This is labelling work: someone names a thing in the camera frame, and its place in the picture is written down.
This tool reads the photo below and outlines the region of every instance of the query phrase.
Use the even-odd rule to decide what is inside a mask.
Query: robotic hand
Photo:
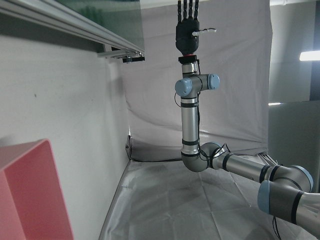
[[[175,46],[186,56],[193,54],[199,47],[199,37],[193,33],[199,32],[198,7],[199,0],[195,0],[194,18],[192,17],[193,0],[189,0],[189,17],[187,18],[187,0],[183,0],[183,20],[181,20],[181,0],[178,1],[178,24],[175,28]]]

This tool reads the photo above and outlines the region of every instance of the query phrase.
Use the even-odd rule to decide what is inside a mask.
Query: white wall
[[[10,22],[0,33],[21,27]],[[32,32],[32,24],[24,27]],[[118,63],[94,51],[0,34],[0,112],[1,146],[51,141],[75,239],[98,239],[128,162]]]
[[[312,63],[301,62],[299,57],[313,49],[315,9],[315,1],[270,7],[270,103],[309,100]]]

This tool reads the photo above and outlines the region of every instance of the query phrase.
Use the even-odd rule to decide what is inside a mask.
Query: silver metal tube
[[[225,152],[221,154],[219,157],[213,159],[212,165],[216,169],[225,169],[234,174],[243,176],[247,179],[251,179],[255,182],[260,182],[260,174],[261,170],[264,168],[264,164],[250,161],[243,157],[237,155],[231,155],[224,167],[225,157],[230,154],[229,152]]]
[[[182,64],[182,73],[183,74],[196,74],[197,73],[197,65],[195,62]]]
[[[181,104],[195,104],[197,98],[181,99]],[[197,107],[181,107],[182,139],[187,142],[195,142],[198,135],[198,110]],[[182,153],[194,155],[198,153],[198,145],[183,144]]]

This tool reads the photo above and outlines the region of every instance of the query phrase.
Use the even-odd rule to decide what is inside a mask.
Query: robotic arm
[[[176,26],[177,49],[183,56],[178,60],[182,66],[183,79],[175,84],[175,91],[181,97],[182,149],[184,165],[193,172],[207,168],[223,169],[255,182],[261,183],[257,203],[263,212],[299,225],[320,238],[320,194],[308,193],[313,188],[313,179],[301,166],[285,167],[264,165],[234,155],[213,142],[200,146],[199,136],[199,94],[205,90],[216,90],[220,79],[216,74],[198,74],[197,56],[199,46],[198,7],[195,0],[178,1],[178,24]]]

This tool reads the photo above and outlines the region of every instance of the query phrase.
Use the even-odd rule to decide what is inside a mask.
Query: glass panel
[[[140,0],[56,0],[144,49]]]

